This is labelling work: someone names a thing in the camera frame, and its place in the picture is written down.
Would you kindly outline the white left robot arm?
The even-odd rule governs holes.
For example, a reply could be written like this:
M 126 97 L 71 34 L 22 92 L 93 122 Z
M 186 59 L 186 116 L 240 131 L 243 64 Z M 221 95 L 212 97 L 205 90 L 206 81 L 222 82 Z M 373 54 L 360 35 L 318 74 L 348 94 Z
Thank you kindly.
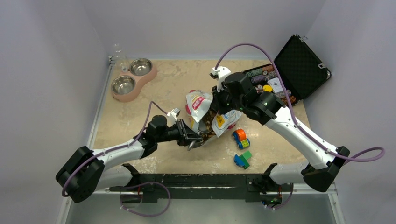
M 105 172 L 122 163 L 151 155 L 161 142 L 175 141 L 181 147 L 191 147 L 202 141 L 201 134 L 193 131 L 183 119 L 167 125 L 167 118 L 156 115 L 146 119 L 140 132 L 132 139 L 113 147 L 76 149 L 56 174 L 63 197 L 79 203 L 99 188 Z

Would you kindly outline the metal food scoop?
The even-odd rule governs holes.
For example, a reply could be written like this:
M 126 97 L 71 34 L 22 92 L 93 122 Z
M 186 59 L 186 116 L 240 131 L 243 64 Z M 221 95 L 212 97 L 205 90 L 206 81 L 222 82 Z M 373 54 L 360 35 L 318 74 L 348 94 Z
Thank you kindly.
M 188 151 L 203 146 L 214 136 L 214 131 L 208 121 L 201 120 L 196 122 L 193 118 L 190 118 L 190 122 L 190 129 L 195 134 L 192 137 L 191 143 L 187 147 Z

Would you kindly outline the cat food bag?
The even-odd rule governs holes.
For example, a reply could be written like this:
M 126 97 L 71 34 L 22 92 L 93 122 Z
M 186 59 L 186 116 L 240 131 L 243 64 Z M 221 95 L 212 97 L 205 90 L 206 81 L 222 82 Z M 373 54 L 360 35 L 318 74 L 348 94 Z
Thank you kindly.
M 212 95 L 201 90 L 191 90 L 185 98 L 190 128 L 202 137 L 201 141 L 192 143 L 190 148 L 198 148 L 219 138 L 235 127 L 242 115 L 242 112 L 236 110 L 218 114 L 210 108 Z

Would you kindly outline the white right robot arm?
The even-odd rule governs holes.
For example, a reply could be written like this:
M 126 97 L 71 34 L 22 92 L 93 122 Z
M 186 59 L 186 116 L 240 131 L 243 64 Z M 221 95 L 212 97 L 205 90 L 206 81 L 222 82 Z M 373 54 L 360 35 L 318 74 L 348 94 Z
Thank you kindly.
M 231 110 L 244 113 L 277 132 L 294 146 L 306 161 L 295 164 L 271 164 L 262 177 L 263 186 L 273 190 L 286 183 L 305 183 L 319 192 L 326 192 L 349 156 L 346 147 L 326 142 L 301 122 L 294 123 L 291 110 L 272 92 L 257 93 L 250 79 L 242 72 L 213 71 L 218 81 L 212 87 L 211 108 L 219 114 Z

